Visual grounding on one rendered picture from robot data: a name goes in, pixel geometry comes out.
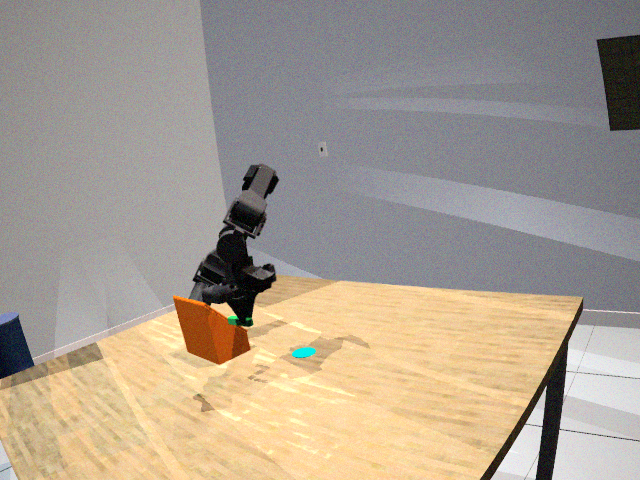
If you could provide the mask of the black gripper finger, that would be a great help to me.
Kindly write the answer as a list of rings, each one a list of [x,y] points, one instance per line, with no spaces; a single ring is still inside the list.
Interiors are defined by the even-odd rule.
[[[241,290],[241,293],[243,296],[247,296],[244,300],[244,311],[245,311],[245,316],[248,318],[252,318],[252,314],[253,314],[253,309],[254,309],[254,303],[255,303],[255,297],[257,296],[257,292],[255,292],[254,290],[252,291],[248,291],[248,290]]]
[[[235,313],[235,315],[238,317],[238,319],[242,324],[246,324],[246,316],[245,316],[244,303],[243,303],[246,297],[247,296],[241,295],[236,299],[232,298],[231,301],[227,302],[228,306],[233,310],[233,312]]]

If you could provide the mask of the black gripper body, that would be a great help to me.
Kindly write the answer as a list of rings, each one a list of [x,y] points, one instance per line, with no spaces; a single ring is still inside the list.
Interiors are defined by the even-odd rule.
[[[242,288],[237,288],[236,286],[236,272],[239,264],[243,264],[243,267],[248,266],[248,261],[253,260],[252,256],[248,256],[248,253],[244,253],[242,259],[238,262],[226,262],[224,260],[219,260],[219,265],[224,265],[225,277],[222,279],[222,284],[225,285],[212,285],[208,288],[205,288],[202,291],[202,299],[203,302],[206,303],[214,303],[214,304],[222,304],[231,301],[232,298],[236,299],[241,296],[241,290],[252,291],[249,287],[245,286]],[[235,287],[235,288],[234,288]]]

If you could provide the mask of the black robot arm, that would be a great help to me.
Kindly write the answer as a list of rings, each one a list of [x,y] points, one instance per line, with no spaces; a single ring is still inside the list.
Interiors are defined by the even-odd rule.
[[[219,265],[219,260],[229,263],[240,261],[247,252],[247,237],[255,239],[261,234],[267,220],[265,199],[268,194],[273,193],[279,182],[276,174],[275,169],[264,164],[250,165],[243,178],[245,182],[242,185],[242,192],[239,198],[234,198],[223,221],[226,224],[218,234],[219,240],[215,250],[207,253],[206,259],[203,258],[199,264],[193,279],[195,286],[188,299],[205,303],[210,307],[211,303],[203,302],[202,291],[220,283],[227,286],[222,284],[222,279],[226,277],[224,265]],[[255,227],[256,230],[253,233]],[[199,271],[202,277],[198,275]],[[276,279],[274,265],[268,263],[263,267],[255,267],[253,260],[249,260],[246,267],[243,267],[243,264],[238,265],[235,281],[237,288],[245,285],[257,293],[262,293],[272,287],[274,279]]]

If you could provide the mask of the cyan circle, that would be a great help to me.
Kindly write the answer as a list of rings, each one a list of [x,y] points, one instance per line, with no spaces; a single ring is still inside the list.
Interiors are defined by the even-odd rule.
[[[311,347],[300,348],[292,353],[292,356],[296,358],[305,358],[310,355],[314,355],[316,350]]]

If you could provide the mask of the green rectangular post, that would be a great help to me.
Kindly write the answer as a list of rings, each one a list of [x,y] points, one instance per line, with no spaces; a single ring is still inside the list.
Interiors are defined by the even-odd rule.
[[[253,319],[252,318],[246,317],[246,324],[242,324],[237,316],[231,316],[231,317],[229,317],[227,319],[228,319],[228,324],[231,324],[231,325],[239,325],[239,326],[248,327],[248,328],[253,326]]]

